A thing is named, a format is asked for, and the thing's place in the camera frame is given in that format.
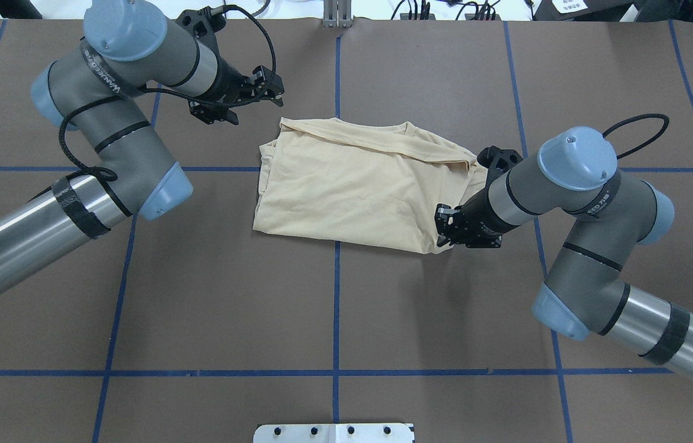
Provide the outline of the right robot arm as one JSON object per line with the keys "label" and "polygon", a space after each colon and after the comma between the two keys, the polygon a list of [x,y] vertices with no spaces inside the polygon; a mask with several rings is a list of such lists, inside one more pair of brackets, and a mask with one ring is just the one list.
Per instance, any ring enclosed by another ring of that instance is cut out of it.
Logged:
{"label": "right robot arm", "polygon": [[437,205],[437,244],[495,249],[504,234],[563,210],[575,222],[541,284],[534,317],[573,340],[607,337],[693,379],[693,314],[620,279],[634,247],[655,243],[672,226],[669,197],[620,171],[613,146],[584,126],[526,159],[492,146],[478,161],[489,180],[459,206]]}

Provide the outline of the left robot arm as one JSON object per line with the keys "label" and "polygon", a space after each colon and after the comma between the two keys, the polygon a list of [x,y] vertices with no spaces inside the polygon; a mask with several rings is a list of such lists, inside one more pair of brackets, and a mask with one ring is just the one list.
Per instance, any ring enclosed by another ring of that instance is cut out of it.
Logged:
{"label": "left robot arm", "polygon": [[206,124],[237,124],[237,107],[263,100],[282,106],[276,60],[245,75],[220,53],[216,34],[228,12],[258,25],[236,4],[172,20],[148,1],[93,1],[77,46],[31,86],[74,171],[0,219],[0,294],[135,214],[154,220],[191,196],[138,97],[184,99]]}

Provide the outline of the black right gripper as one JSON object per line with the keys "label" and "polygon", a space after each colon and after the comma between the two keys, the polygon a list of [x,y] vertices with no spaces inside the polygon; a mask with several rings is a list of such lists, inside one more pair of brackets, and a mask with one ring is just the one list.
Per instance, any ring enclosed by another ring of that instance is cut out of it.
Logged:
{"label": "black right gripper", "polygon": [[464,244],[468,249],[498,249],[501,246],[504,233],[517,225],[498,216],[489,201],[489,186],[521,160],[523,157],[517,151],[496,146],[488,146],[477,155],[477,163],[487,169],[486,186],[455,208],[437,204],[434,210],[437,247]]}

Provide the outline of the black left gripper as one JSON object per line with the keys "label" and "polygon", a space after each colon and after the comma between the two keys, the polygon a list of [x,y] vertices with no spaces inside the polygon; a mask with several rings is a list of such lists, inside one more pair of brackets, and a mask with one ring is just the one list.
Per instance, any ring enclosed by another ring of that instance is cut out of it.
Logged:
{"label": "black left gripper", "polygon": [[[225,28],[226,17],[221,8],[186,9],[175,20],[197,43],[191,72],[175,90],[189,96],[189,112],[205,124],[228,122],[237,126],[239,116],[223,104],[237,103],[251,97],[248,77],[243,76],[220,54],[217,31]],[[265,66],[257,66],[251,76],[254,98],[283,104],[285,86],[279,74]]]}

